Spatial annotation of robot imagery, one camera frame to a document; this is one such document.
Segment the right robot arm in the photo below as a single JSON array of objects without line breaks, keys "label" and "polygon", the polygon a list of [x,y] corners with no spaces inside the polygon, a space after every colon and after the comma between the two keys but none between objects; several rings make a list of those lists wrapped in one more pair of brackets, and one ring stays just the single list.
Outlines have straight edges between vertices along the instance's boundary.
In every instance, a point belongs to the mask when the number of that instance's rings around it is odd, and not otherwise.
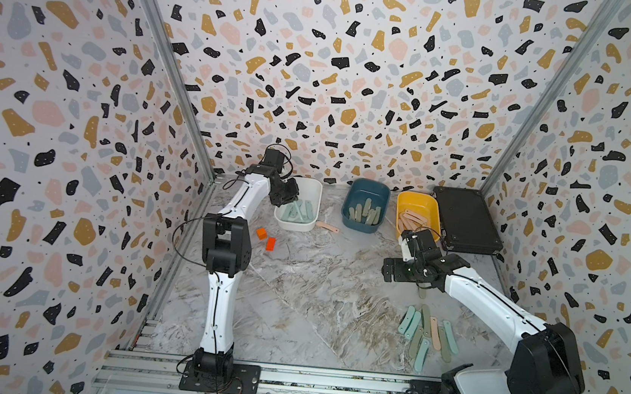
[{"label": "right robot arm", "polygon": [[506,297],[457,254],[443,254],[430,230],[405,230],[402,258],[383,262],[385,282],[412,283],[457,300],[504,342],[507,369],[462,365],[440,380],[412,380],[408,394],[582,394],[577,338],[563,323],[549,324]]}]

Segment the pink knife top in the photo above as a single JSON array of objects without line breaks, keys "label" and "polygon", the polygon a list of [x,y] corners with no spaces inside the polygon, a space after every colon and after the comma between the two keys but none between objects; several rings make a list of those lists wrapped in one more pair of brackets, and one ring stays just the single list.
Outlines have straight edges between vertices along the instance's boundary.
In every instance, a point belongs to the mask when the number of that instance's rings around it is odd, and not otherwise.
[{"label": "pink knife top", "polygon": [[328,230],[329,232],[332,232],[332,233],[340,233],[340,230],[338,228],[325,222],[316,221],[316,226],[323,228],[324,230]]}]

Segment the mint knife lowest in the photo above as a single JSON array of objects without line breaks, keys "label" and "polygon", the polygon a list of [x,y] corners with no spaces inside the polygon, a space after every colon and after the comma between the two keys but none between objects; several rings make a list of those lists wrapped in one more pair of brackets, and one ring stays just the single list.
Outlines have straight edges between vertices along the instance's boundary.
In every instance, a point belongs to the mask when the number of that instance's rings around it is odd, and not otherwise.
[{"label": "mint knife lowest", "polygon": [[427,338],[422,338],[419,342],[418,352],[413,363],[413,369],[416,373],[421,374],[425,365],[425,360],[430,349],[430,341]]}]

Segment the olive knife bottom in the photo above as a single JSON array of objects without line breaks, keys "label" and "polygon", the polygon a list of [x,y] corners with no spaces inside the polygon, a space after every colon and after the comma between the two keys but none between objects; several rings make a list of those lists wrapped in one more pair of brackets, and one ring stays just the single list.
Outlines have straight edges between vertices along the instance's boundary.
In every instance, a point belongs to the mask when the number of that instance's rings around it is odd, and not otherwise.
[{"label": "olive knife bottom", "polygon": [[430,308],[428,308],[428,306],[426,304],[423,304],[421,306],[421,315],[422,315],[422,331],[423,331],[423,335],[426,338],[431,338],[431,312],[430,312]]}]

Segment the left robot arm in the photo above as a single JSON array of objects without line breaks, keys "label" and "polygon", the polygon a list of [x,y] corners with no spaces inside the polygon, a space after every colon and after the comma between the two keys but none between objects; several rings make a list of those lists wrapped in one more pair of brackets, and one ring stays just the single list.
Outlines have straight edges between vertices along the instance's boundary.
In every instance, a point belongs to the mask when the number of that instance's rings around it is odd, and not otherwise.
[{"label": "left robot arm", "polygon": [[209,302],[203,338],[191,357],[195,375],[215,381],[225,389],[234,378],[233,319],[236,292],[251,261],[249,220],[264,199],[274,206],[298,200],[299,187],[292,177],[291,151],[281,143],[267,146],[256,164],[238,172],[223,184],[238,190],[218,212],[201,216],[202,260],[208,273]]}]

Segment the olive knife lowest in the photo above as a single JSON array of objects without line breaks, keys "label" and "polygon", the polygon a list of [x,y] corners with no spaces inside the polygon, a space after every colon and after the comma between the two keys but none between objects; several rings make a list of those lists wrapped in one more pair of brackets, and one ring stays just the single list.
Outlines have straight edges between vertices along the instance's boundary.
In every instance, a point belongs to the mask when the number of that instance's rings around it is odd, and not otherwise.
[{"label": "olive knife lowest", "polygon": [[423,330],[422,328],[417,328],[416,332],[414,332],[414,336],[411,339],[408,348],[408,359],[410,362],[416,360],[417,353],[419,352],[420,342],[423,338]]}]

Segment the mint knife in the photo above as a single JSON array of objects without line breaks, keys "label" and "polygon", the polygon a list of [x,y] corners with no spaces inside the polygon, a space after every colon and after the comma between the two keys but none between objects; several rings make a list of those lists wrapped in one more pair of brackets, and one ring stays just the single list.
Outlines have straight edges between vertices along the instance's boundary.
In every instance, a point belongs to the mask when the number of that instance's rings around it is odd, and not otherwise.
[{"label": "mint knife", "polygon": [[406,317],[400,324],[400,332],[404,335],[406,340],[410,341],[421,325],[422,313],[415,310],[409,310]]},{"label": "mint knife", "polygon": [[412,335],[416,331],[416,325],[414,321],[416,309],[414,306],[409,306],[404,317],[398,325],[398,332],[402,334],[406,340],[412,338]]},{"label": "mint knife", "polygon": [[294,213],[292,214],[292,216],[290,218],[291,222],[293,222],[293,223],[304,223],[304,222],[301,222],[301,219],[300,219],[300,216],[301,216],[300,215],[300,209],[301,208],[303,208],[303,207],[301,206],[300,202],[294,202],[293,203],[293,209],[295,211],[294,211]]},{"label": "mint knife", "polygon": [[309,222],[309,217],[308,217],[305,209],[303,209],[303,208],[300,209],[300,215],[301,215],[300,216],[301,222],[304,222],[304,223]]},{"label": "mint knife", "polygon": [[314,208],[312,206],[312,202],[310,202],[309,200],[305,201],[304,206],[305,206],[305,211],[306,211],[306,213],[305,213],[306,214],[306,221],[305,222],[306,223],[311,223],[311,222],[313,222],[315,220],[314,210],[313,210]]},{"label": "mint knife", "polygon": [[287,205],[286,208],[284,208],[284,212],[283,212],[283,215],[281,216],[281,220],[289,221],[294,211],[295,210],[293,209],[292,204]]},{"label": "mint knife", "polygon": [[457,355],[460,349],[457,345],[457,341],[454,335],[454,330],[452,328],[451,322],[448,320],[443,320],[443,329],[446,335],[446,341],[448,343],[448,348],[450,352],[454,355]]}]

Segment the pink knife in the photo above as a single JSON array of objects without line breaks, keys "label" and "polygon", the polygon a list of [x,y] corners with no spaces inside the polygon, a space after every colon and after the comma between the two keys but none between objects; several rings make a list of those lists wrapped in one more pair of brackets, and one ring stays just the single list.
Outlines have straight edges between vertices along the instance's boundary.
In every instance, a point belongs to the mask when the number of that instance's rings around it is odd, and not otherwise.
[{"label": "pink knife", "polygon": [[441,345],[440,335],[439,335],[438,320],[434,316],[431,316],[429,320],[430,320],[432,346],[436,351],[440,351],[442,349],[442,345]]},{"label": "pink knife", "polygon": [[422,223],[418,218],[414,218],[411,215],[405,213],[400,214],[398,217],[398,229],[400,232],[418,231],[422,227]]},{"label": "pink knife", "polygon": [[328,230],[329,232],[332,232],[332,233],[340,233],[340,230],[338,228],[325,222],[316,221],[316,226],[323,228],[324,230]]},{"label": "pink knife", "polygon": [[424,217],[424,216],[422,216],[422,215],[420,215],[420,214],[418,214],[418,213],[416,213],[414,211],[406,209],[402,213],[402,216],[404,218],[406,218],[407,220],[413,222],[413,223],[417,223],[417,224],[420,224],[422,226],[428,226],[429,225],[429,221],[428,221],[427,217]]}]

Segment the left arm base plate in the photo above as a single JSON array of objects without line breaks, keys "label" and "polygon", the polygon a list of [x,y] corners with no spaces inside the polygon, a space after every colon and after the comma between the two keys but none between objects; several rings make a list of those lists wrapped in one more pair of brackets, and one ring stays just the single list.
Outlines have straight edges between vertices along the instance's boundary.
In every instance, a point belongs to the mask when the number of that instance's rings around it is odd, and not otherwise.
[{"label": "left arm base plate", "polygon": [[196,369],[189,361],[184,367],[179,390],[205,393],[257,394],[262,368],[258,365],[235,364],[229,373],[213,369]]}]

